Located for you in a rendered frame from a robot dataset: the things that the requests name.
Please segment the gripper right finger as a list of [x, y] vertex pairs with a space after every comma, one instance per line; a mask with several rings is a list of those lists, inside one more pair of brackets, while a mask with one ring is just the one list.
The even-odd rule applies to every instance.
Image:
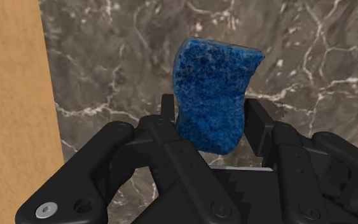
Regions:
[[283, 224], [358, 224], [358, 147], [332, 132], [301, 135], [244, 102], [244, 134], [277, 173]]

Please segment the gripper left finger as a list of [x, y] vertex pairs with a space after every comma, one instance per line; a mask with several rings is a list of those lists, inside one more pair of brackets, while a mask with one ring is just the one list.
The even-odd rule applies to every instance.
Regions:
[[138, 126], [109, 122], [18, 209], [15, 224], [107, 224], [107, 208], [136, 169], [148, 167], [159, 196], [134, 224], [240, 224], [240, 212], [172, 117], [170, 94], [159, 115]]

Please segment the blue sponge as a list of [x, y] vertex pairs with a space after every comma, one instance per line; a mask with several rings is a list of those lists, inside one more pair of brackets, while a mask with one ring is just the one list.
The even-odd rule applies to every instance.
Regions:
[[199, 151], [233, 151], [244, 131], [245, 91], [264, 57], [255, 48], [186, 38], [172, 70], [180, 136]]

